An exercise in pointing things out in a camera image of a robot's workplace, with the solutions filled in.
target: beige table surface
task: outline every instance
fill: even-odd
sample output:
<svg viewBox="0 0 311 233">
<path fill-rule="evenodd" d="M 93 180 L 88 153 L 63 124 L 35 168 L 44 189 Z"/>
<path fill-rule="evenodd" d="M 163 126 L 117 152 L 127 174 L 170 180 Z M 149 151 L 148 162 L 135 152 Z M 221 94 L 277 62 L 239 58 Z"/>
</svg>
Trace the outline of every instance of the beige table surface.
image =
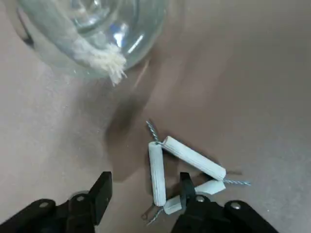
<svg viewBox="0 0 311 233">
<path fill-rule="evenodd" d="M 0 3 L 0 220 L 43 197 L 61 203 L 103 170 L 113 199 L 98 232 L 145 228 L 152 203 L 145 120 L 217 160 L 219 203 L 241 199 L 280 232 L 310 231 L 311 4 L 307 0 L 179 0 L 146 61 L 116 88 L 53 73 L 16 36 Z M 168 195 L 179 171 L 165 155 Z"/>
</svg>

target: white cylindrical piece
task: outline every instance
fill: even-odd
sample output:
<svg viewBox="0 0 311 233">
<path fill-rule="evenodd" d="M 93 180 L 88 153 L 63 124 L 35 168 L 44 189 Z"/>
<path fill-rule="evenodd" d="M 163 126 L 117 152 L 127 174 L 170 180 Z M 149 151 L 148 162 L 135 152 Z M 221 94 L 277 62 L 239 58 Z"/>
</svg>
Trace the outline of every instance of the white cylindrical piece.
<svg viewBox="0 0 311 233">
<path fill-rule="evenodd" d="M 213 195 L 225 189 L 224 182 L 222 181 L 208 181 L 195 188 L 197 193 L 207 193 Z M 168 215 L 181 210 L 180 196 L 169 199 L 163 206 L 164 212 Z"/>
<path fill-rule="evenodd" d="M 170 136 L 164 140 L 162 147 L 216 180 L 222 181 L 226 175 L 226 170 L 223 167 L 210 161 L 208 158 L 195 152 Z"/>
<path fill-rule="evenodd" d="M 148 145 L 152 191 L 156 206 L 166 203 L 163 152 L 160 144 L 151 142 Z"/>
</svg>

